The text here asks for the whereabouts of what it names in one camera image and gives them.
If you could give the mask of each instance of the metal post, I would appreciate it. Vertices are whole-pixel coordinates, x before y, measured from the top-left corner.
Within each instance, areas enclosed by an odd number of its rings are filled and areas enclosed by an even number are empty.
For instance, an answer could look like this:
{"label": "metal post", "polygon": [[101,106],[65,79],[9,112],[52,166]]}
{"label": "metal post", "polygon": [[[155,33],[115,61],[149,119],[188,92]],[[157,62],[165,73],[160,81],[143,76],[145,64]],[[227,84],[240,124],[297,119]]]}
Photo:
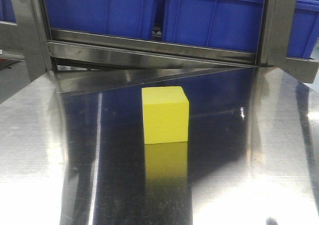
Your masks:
{"label": "metal post", "polygon": [[265,0],[256,65],[279,67],[302,82],[312,83],[318,62],[287,58],[297,0]]}
{"label": "metal post", "polygon": [[49,54],[51,39],[44,0],[12,0],[30,80],[56,68]]}

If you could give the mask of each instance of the metal rail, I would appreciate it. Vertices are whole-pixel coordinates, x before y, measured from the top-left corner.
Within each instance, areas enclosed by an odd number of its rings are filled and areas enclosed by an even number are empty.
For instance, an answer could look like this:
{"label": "metal rail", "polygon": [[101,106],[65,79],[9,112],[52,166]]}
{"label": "metal rail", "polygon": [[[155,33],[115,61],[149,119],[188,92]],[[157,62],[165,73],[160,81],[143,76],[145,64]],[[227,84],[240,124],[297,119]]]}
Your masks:
{"label": "metal rail", "polygon": [[57,59],[114,68],[276,66],[312,83],[319,64],[287,58],[296,0],[265,0],[256,53],[51,29],[44,0],[12,0],[17,24],[0,22],[0,57],[27,61],[31,80],[56,69]]}

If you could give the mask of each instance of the blue plastic crate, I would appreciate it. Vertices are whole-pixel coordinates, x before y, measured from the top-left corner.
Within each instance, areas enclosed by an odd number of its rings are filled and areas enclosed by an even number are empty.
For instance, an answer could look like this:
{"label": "blue plastic crate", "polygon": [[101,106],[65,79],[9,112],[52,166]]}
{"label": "blue plastic crate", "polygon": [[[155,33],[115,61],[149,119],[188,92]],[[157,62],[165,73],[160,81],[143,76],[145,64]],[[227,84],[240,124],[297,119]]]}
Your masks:
{"label": "blue plastic crate", "polygon": [[45,0],[51,27],[150,39],[158,0]]}
{"label": "blue plastic crate", "polygon": [[[163,41],[256,52],[264,0],[166,0]],[[319,0],[297,0],[288,56],[310,58]]]}
{"label": "blue plastic crate", "polygon": [[11,0],[0,0],[0,21],[15,22]]}

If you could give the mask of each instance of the foam block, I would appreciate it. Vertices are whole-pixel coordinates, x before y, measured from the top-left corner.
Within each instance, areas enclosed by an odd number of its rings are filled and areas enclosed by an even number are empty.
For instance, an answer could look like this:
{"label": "foam block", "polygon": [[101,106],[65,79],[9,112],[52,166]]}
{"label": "foam block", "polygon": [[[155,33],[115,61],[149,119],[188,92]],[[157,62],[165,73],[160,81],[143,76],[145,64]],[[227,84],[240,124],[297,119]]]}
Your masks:
{"label": "foam block", "polygon": [[142,88],[145,144],[188,141],[189,102],[182,87]]}

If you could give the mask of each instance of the metal sheet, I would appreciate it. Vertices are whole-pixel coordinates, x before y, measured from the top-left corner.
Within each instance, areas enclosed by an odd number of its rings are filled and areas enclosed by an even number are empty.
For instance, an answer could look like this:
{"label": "metal sheet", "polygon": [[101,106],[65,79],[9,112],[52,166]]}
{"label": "metal sheet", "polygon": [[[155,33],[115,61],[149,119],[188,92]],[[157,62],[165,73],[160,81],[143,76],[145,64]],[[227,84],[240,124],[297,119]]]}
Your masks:
{"label": "metal sheet", "polygon": [[222,63],[60,41],[49,41],[49,51],[50,55],[56,58],[144,69],[253,67],[238,63]]}
{"label": "metal sheet", "polygon": [[[319,223],[317,93],[276,68],[145,70],[130,87],[138,71],[121,72],[123,88],[85,94],[47,74],[0,105],[1,223]],[[140,89],[167,85],[191,105],[187,180],[149,184]]]}
{"label": "metal sheet", "polygon": [[180,45],[158,41],[144,41],[139,39],[98,35],[69,30],[52,29],[51,32],[53,40],[57,41],[77,42],[105,47],[130,49],[144,52],[156,52],[175,56],[212,59],[217,61],[236,62],[251,65],[255,64],[256,59],[256,54],[249,52]]}

